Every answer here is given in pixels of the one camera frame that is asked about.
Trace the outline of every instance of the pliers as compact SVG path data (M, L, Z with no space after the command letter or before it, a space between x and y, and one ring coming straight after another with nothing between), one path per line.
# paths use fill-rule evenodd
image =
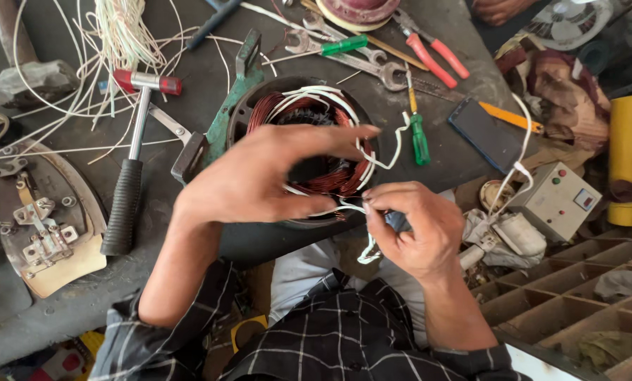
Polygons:
M405 43L412 48L417 57L419 57L424 65L429 68L443 83L447 85L449 88L454 88L457 86L457 81L447 73L447 71L443 70L442 67L434 61L433 58L429 55L422 44L422 40L420 40L420 36L429 42L431 48L434 48L436 52L438 52L445 60L455 69L455 72L462 78L467 79L469 77L469 71L466 70L464 65L457 59L455 54L447 47L444 43L440 42L439 39L436 39L429 35L427 32L421 30L417 24L410 18L410 15L407 14L401 8L396 8L393 14L394 20L398 22L401 26L401 30L403 34L407 37Z

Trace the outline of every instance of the plaid shirt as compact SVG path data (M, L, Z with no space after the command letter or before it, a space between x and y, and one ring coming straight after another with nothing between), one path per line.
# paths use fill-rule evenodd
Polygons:
M333 269L290 313L234 355L219 377L236 380L530 380L511 369L505 346L481 351L420 351L410 312L380 279L346 290ZM204 337L230 310L236 273L212 264L195 301L174 329L139 320L139 297L108 311L107 333L90 381L195 380Z

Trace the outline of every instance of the workbench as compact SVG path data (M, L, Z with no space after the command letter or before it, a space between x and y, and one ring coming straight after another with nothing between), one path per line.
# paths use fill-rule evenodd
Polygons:
M297 23L301 22L305 12L301 5L295 4L283 9L280 1L276 2L287 18ZM70 19L75 17L75 1L62 3L66 15ZM84 0L82 3L86 7L83 14L94 6L92 1ZM175 3L184 28L201 25L213 12L203 0L175 0ZM252 0L252 3L274 12L269 0ZM467 9L459 1L405 0L402 6L412 14L420 26L451 48L471 72L468 80L459 81L456 90L518 112L506 83L469 20ZM24 10L23 18L41 61L61 58L74 68L78 67L78 58L71 38L51 1L33 2ZM147 2L143 19L155 38L171 37L179 32L168 1ZM261 50L270 58L288 54L282 46L272 50L283 41L284 25L242 8L227 19L215 34L243 40L251 27L262 33ZM405 46L405 37L393 21L371 34L413 55L412 50ZM233 62L239 46L223 42L220 42L220 45L227 62L230 63L233 81ZM172 56L178 49L179 43L171 44L168 50L165 50L166 56ZM389 59L400 62L390 55ZM445 61L438 58L437 60L444 68L449 69ZM0 70L5 67L7 61L0 46ZM355 71L318 56L280 62L276 67L280 75L307 75L326 79L328 83L335 83ZM266 79L273 78L268 66L264 66L264 70ZM193 52L185 52L182 55L176 70L176 75L183 79L182 95L170 96L166 103L159 93L155 93L152 95L152 101L187 129L203 133L227 94L225 74L215 44L213 41L206 41ZM430 73L421 73L418 76L438 83ZM373 122L383 128L384 132L379 137L381 161L388 162L396 148L394 131L403 124L401 112L409 109L407 92L391 93L385 90L376 78L365 73L356 75L342 85L362 104ZM403 151L396 166L390 171L380 169L378 182L417 180L438 193L485 174L496 173L490 164L447 124L446 118L456 108L456 104L424 93L417 93L417 103L424 117L423 128L428 138L432 161L422 167L414 163L411 133L404 132ZM0 113L16 115L19 111L0 108ZM54 110L45 110L19 121L25 131L32 131L61 115ZM52 149L110 146L123 135L129 118L130 113L118 114L115 119L104 117L95 131L91 132L90 118L73 117L44 143ZM510 128L522 139L523 130L515 127L506 128ZM149 117L144 142L173 137L164 126ZM109 257L104 270L72 282L47 299L35 298L32 307L2 322L0 364L104 325L110 304L145 284L168 228L172 205L182 189L170 175L170 167L181 149L180 142L142 148L142 196L138 208L136 246L133 252L124 257ZM102 151L85 151L65 156L88 179L108 211L120 171L119 164L127 156L127 149L117 149L108 158L87 165L88 161L101 153ZM292 230L280 224L228 224L222 234L219 255L236 261L240 267L248 267L344 232L363 222L364 216L360 215L347 222L312 230Z

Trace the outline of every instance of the claw hammer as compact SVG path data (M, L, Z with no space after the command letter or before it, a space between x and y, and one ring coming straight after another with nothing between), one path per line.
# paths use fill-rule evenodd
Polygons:
M100 247L100 253L103 255L126 255L132 249L132 231L142 182L140 149L142 148L146 114L149 112L151 91L157 90L162 93L180 95L182 81L175 77L126 70L114 71L113 78L130 93L134 93L135 89L140 90L135 127L130 142L130 153L127 159L123 160L121 166L121 173L113 192L113 204L107 231L104 234L102 247Z

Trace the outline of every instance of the smartphone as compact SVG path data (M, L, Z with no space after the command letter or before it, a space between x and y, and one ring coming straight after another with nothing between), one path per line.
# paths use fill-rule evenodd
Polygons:
M507 174L514 167L523 142L499 125L477 100L464 99L447 121L499 171Z

